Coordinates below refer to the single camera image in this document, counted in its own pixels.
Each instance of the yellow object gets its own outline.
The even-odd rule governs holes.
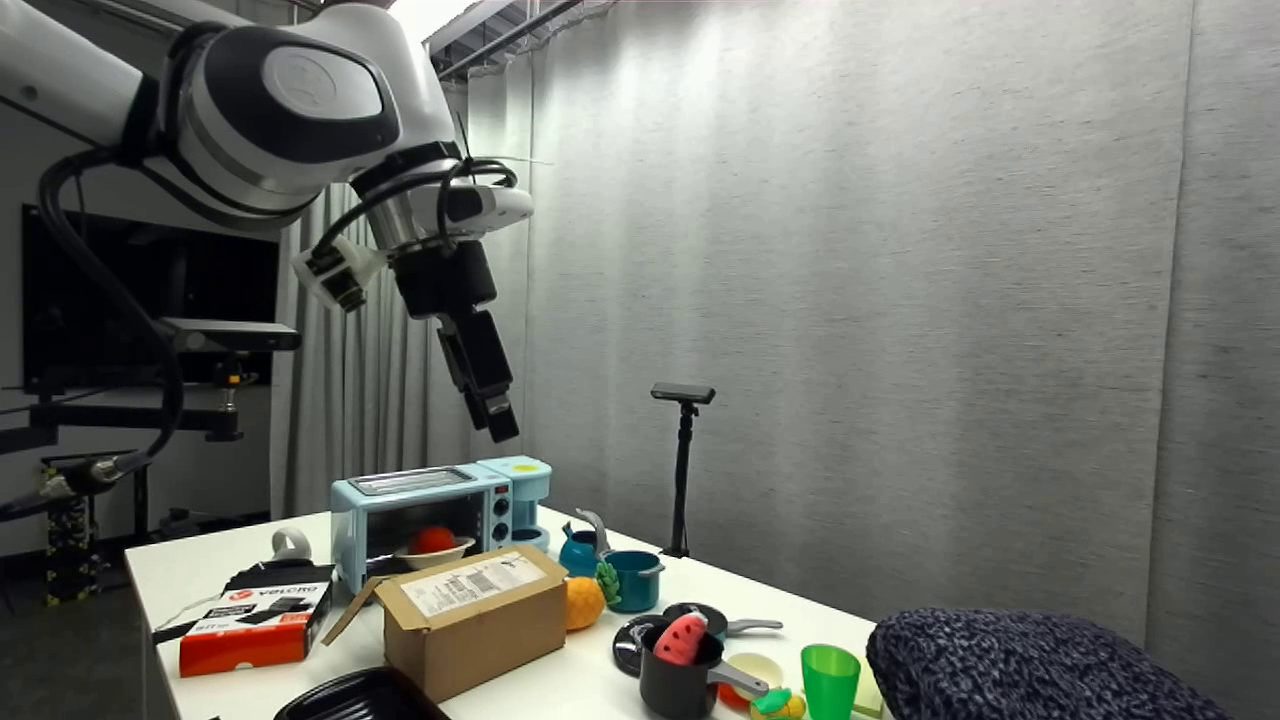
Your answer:
[[[724,658],[727,670],[739,670],[749,675],[757,675],[765,687],[781,687],[784,684],[784,670],[761,653],[731,653]],[[731,684],[720,684],[720,702],[737,713],[749,713],[751,702],[739,695]]]
[[[805,720],[805,713],[807,713],[805,695],[788,687],[770,687],[751,705],[751,720]]]
[[[567,592],[563,627],[567,632],[591,627],[603,611],[603,588],[597,586],[597,577],[567,577],[563,592]]]

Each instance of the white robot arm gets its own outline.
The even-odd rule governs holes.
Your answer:
[[[0,100],[86,145],[42,174],[42,219],[160,354],[172,339],[61,217],[72,176],[126,166],[215,223],[267,228],[353,183],[359,204],[301,269],[340,308],[359,308],[365,274],[387,265],[409,316],[441,320],[471,423],[493,439],[518,433],[510,373],[479,308],[494,298],[479,236],[526,219],[531,201],[505,166],[464,157],[425,47],[384,7],[337,6],[293,30],[192,23],[165,73],[143,75],[22,0],[0,0]],[[376,247],[340,236],[359,217]]]

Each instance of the black stand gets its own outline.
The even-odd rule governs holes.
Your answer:
[[[692,385],[656,385],[656,402],[681,405],[681,443],[675,443],[675,504],[671,504],[671,548],[668,555],[689,555],[684,539],[684,504],[689,504],[689,443],[692,443],[692,418],[695,405],[713,405],[715,387],[692,387]]]
[[[689,443],[692,443],[692,405],[681,405],[681,449],[675,449],[675,507],[671,507],[671,548],[668,555],[689,555],[684,539],[684,499],[689,499]]]
[[[165,418],[160,410],[111,410],[111,405],[53,405],[40,402],[33,410],[33,423],[27,427],[6,427],[0,433],[0,457],[6,452],[27,452],[27,449],[42,449],[61,439],[61,427],[77,423],[77,427],[160,427]],[[174,427],[182,433],[208,433],[208,439],[236,439],[241,437],[241,411],[236,410],[219,410],[219,411],[204,411],[204,410],[188,410]],[[147,465],[138,465],[132,472],[132,546],[147,546],[150,539],[150,476]],[[14,521],[22,511],[42,511],[35,507],[40,497],[33,497],[33,504],[0,504],[0,525]]]

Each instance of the gray curtain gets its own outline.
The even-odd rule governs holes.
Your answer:
[[[1280,718],[1280,14],[1194,14],[1147,640]]]
[[[665,546],[649,387],[715,385],[695,555],[1079,611],[1275,718],[1275,70],[1258,0],[620,0],[474,75],[552,504]]]
[[[409,320],[394,282],[376,274],[359,313],[301,288],[293,262],[353,210],[353,194],[324,194],[282,236],[278,308],[303,347],[272,368],[272,511],[326,507],[326,484],[357,472],[417,469],[469,457],[471,433],[452,402],[434,329]]]

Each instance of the white wall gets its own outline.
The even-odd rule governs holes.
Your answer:
[[[668,539],[649,385],[703,382],[709,559],[1140,640],[1186,30],[1186,0],[620,0],[508,73],[555,499]]]
[[[118,47],[132,60],[147,60],[160,53],[160,36],[124,34],[117,23],[94,23],[94,40]],[[61,132],[0,108],[0,410],[27,405],[27,395],[12,393],[18,385],[18,204],[33,204],[40,174],[77,153]],[[101,217],[132,217],[150,223],[204,228],[180,204],[172,204],[150,183],[126,174],[94,174],[86,176],[86,212]],[[219,395],[192,393],[192,410],[215,405]],[[244,393],[244,439],[241,443],[208,443],[199,433],[180,433],[168,452],[150,469],[150,521],[165,507],[192,511],[265,511],[267,507],[267,393]],[[156,433],[101,433],[101,427],[69,427],[57,449],[35,449],[18,457],[0,457],[0,497],[14,497],[33,487],[33,469],[53,452],[85,452],[85,449],[143,449]],[[101,536],[132,531],[132,492],[118,487],[101,499]],[[40,521],[0,525],[0,555],[40,548]]]

